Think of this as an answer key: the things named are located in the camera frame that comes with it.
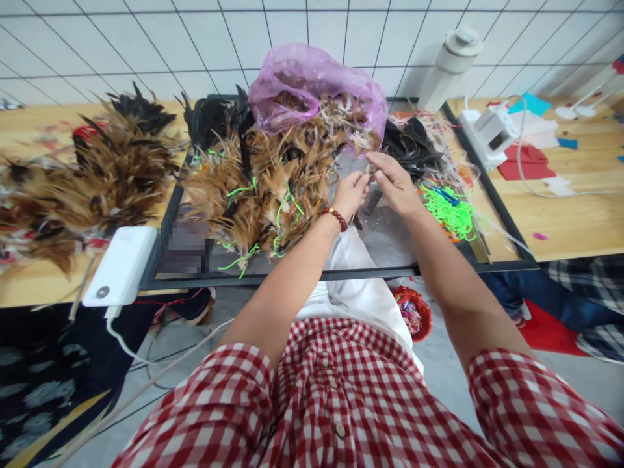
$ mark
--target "hand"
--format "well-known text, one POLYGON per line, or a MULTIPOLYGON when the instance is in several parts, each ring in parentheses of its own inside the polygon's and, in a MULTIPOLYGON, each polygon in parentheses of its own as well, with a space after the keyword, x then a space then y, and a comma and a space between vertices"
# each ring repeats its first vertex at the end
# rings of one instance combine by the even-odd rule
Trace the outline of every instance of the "hand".
POLYGON ((379 169, 375 180, 394 211, 406 217, 423 206, 410 175, 396 159, 382 153, 367 153, 366 159, 379 169))
POLYGON ((364 204, 366 194, 369 192, 370 180, 371 177, 368 174, 355 171, 338 184, 331 207, 340 213, 345 221, 349 222, 364 204))

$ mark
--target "red checkered shirt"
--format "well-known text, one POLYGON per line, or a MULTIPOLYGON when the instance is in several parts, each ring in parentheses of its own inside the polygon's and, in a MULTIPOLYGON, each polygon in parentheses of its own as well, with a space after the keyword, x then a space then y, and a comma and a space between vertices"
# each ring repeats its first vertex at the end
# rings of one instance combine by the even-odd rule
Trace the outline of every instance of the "red checkered shirt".
POLYGON ((213 351, 114 466, 620 465, 624 430, 537 361, 482 352, 468 380, 485 439, 429 393, 393 338, 303 320, 277 373, 253 346, 213 351))

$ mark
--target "purple plastic bag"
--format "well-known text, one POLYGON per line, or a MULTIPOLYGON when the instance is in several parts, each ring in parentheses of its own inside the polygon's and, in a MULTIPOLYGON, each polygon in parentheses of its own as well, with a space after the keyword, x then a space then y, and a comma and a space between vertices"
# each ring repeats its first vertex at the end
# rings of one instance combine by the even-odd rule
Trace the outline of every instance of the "purple plastic bag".
POLYGON ((299 42, 284 44, 266 54, 260 74, 249 88, 249 103, 260 128, 277 133, 314 117, 322 94, 335 97, 342 92, 361 98, 368 118, 365 127, 383 138, 388 118, 383 88, 365 71, 344 66, 324 50, 299 42), (301 99, 307 110, 295 112, 269 100, 282 91, 301 99))

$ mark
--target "red basket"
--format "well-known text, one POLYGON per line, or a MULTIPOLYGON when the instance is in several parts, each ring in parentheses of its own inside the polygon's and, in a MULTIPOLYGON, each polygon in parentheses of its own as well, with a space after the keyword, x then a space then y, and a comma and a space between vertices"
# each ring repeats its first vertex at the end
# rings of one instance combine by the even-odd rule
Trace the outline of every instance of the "red basket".
POLYGON ((411 340, 418 343, 431 333, 432 319, 431 309, 423 300, 423 297, 413 289, 399 286, 392 291, 398 308, 401 310, 403 320, 409 328, 411 340))

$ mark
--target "shirt button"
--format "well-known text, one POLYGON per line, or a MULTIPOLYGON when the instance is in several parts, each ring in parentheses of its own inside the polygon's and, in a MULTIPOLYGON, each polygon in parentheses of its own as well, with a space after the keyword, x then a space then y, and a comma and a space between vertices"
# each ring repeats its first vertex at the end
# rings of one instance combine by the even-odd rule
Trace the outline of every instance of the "shirt button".
POLYGON ((346 429, 341 422, 336 423, 335 429, 336 429, 336 435, 340 437, 341 439, 346 435, 346 429))

